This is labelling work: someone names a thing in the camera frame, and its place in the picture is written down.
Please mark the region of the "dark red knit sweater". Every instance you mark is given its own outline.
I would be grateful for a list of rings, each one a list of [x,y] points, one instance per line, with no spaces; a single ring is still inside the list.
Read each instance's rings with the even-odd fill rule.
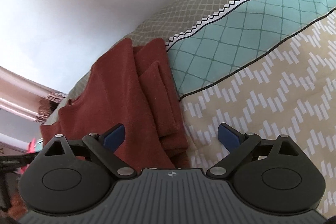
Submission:
[[[80,140],[123,124],[125,140],[115,155],[137,176],[116,182],[96,206],[68,215],[29,209],[19,192],[1,223],[178,223],[185,218],[183,188],[168,172],[188,166],[183,128],[165,43],[155,39],[135,47],[118,43],[91,69],[87,85],[42,125],[45,145],[56,135]]]

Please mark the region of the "patterned quilted bedspread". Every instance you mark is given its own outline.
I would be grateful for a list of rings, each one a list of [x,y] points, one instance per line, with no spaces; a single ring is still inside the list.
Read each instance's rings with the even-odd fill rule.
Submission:
[[[263,138],[289,135],[326,181],[318,211],[335,215],[335,0],[179,0],[126,39],[165,43],[188,142],[188,166],[227,156],[225,122]],[[87,73],[59,110],[84,91]]]

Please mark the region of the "bright pink cloth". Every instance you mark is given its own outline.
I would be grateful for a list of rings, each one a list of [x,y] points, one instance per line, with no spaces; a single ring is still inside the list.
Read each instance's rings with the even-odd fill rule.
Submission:
[[[30,153],[39,152],[42,148],[43,148],[43,139],[33,139],[28,145],[27,153],[30,154]],[[21,167],[19,169],[19,174],[24,174],[24,172],[26,171],[28,167],[29,165],[25,165],[24,167]]]

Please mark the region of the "pink striped curtain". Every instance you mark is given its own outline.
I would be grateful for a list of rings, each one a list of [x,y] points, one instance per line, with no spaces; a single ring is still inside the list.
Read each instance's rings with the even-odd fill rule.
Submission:
[[[1,67],[1,155],[28,151],[66,96]]]

